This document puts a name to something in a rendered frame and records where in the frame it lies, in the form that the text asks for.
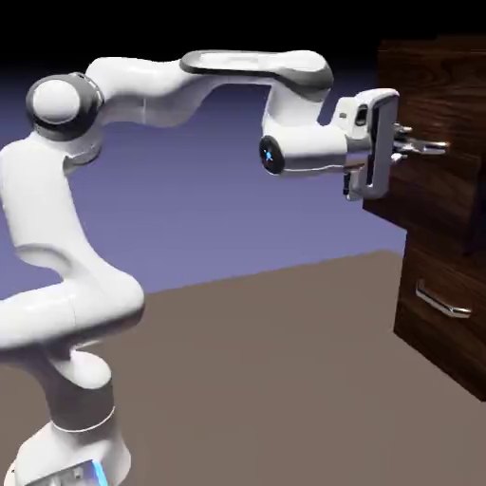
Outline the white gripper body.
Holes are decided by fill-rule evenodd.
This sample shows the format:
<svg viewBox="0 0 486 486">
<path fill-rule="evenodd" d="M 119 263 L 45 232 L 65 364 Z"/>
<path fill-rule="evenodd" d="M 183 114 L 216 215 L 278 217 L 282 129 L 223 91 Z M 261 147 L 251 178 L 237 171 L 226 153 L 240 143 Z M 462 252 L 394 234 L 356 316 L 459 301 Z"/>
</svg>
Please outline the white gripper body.
<svg viewBox="0 0 486 486">
<path fill-rule="evenodd" d="M 375 88 L 352 98 L 356 108 L 348 115 L 348 154 L 361 153 L 364 166 L 346 176 L 347 200 L 377 199 L 386 194 L 399 97 L 394 89 Z"/>
</svg>

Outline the dark wood cabinet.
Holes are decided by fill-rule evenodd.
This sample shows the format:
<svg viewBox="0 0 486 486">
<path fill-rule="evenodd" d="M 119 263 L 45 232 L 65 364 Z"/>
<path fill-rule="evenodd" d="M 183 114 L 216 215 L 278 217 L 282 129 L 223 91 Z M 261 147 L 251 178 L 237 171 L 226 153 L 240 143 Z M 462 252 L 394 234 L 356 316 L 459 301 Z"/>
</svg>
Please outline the dark wood cabinet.
<svg viewBox="0 0 486 486">
<path fill-rule="evenodd" d="M 486 402 L 486 34 L 385 41 L 377 68 L 400 123 L 449 145 L 409 155 L 364 204 L 406 232 L 394 330 Z"/>
</svg>

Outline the dark wood drawer front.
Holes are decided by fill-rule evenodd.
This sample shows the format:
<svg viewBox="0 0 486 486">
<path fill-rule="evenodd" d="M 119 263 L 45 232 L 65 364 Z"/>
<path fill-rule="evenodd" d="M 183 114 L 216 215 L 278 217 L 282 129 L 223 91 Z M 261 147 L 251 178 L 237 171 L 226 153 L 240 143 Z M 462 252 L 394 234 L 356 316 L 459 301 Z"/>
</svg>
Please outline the dark wood drawer front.
<svg viewBox="0 0 486 486">
<path fill-rule="evenodd" d="M 393 166 L 386 197 L 364 208 L 461 252 L 486 250 L 486 35 L 384 41 L 377 84 L 400 92 L 398 120 L 412 137 L 449 149 Z"/>
<path fill-rule="evenodd" d="M 450 318 L 415 293 L 419 279 L 468 319 Z M 486 402 L 486 252 L 464 255 L 409 234 L 402 259 L 394 332 L 478 400 Z"/>
</svg>

